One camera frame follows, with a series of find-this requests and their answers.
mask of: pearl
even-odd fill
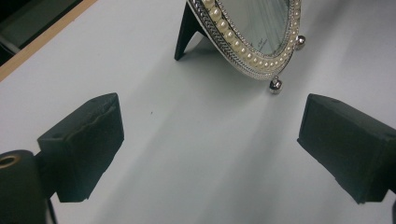
[[[207,9],[210,9],[215,5],[215,0],[204,0],[203,2]]]
[[[242,43],[241,43],[241,41],[238,40],[238,39],[235,39],[235,40],[233,41],[233,43],[231,44],[231,48],[233,48],[233,50],[234,50],[235,52],[239,52],[239,50],[242,48]]]
[[[229,43],[233,43],[233,40],[235,39],[235,35],[233,34],[233,31],[228,30],[225,34],[224,34],[224,39],[229,42]]]
[[[263,60],[259,60],[259,62],[257,63],[257,66],[259,68],[263,68],[264,67],[264,61]]]
[[[300,12],[296,11],[294,12],[294,19],[298,19],[298,18],[300,18]]]
[[[209,12],[212,21],[218,22],[221,19],[221,10],[218,7],[212,7]]]
[[[252,59],[253,59],[253,54],[252,54],[251,52],[248,52],[248,53],[247,53],[247,56],[246,56],[246,59],[247,59],[248,61],[252,60]]]
[[[228,22],[226,20],[224,20],[224,19],[220,19],[218,21],[218,25],[216,25],[216,27],[218,28],[218,30],[221,33],[226,33],[227,30],[228,30]]]
[[[250,60],[250,65],[256,66],[259,63],[259,59],[254,57],[252,60]]]
[[[239,50],[239,57],[244,58],[245,55],[248,54],[248,49],[246,47],[242,47],[241,50]]]

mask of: silver ball foot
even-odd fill
[[[305,46],[306,38],[303,35],[298,35],[297,36],[297,44],[296,44],[296,49],[300,50],[303,49]]]
[[[280,94],[282,91],[282,81],[278,77],[274,77],[270,83],[270,92],[272,94]]]

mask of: pearl beading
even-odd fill
[[[246,41],[219,0],[188,0],[200,23],[206,28],[216,47],[245,75],[257,79],[273,79],[289,62],[297,44],[301,0],[290,0],[288,28],[279,50],[271,55],[257,51]]]

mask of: mirror glass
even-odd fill
[[[251,47],[271,55],[281,47],[288,26],[290,0],[222,0],[225,10]]]

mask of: mirror stand leg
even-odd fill
[[[180,32],[178,34],[177,46],[175,51],[175,60],[180,60],[184,55],[184,50],[189,44],[192,36],[199,32],[204,36],[207,36],[205,31],[202,29],[201,24],[197,21],[188,3],[184,8],[183,19],[181,20]]]
[[[297,36],[297,46],[296,46],[296,49],[297,49],[297,50],[303,49],[304,46],[305,46],[305,42],[306,42],[305,36],[303,36],[303,35],[298,35],[298,36]]]
[[[272,94],[280,94],[283,88],[283,83],[279,80],[279,77],[274,77],[270,82],[270,92]]]

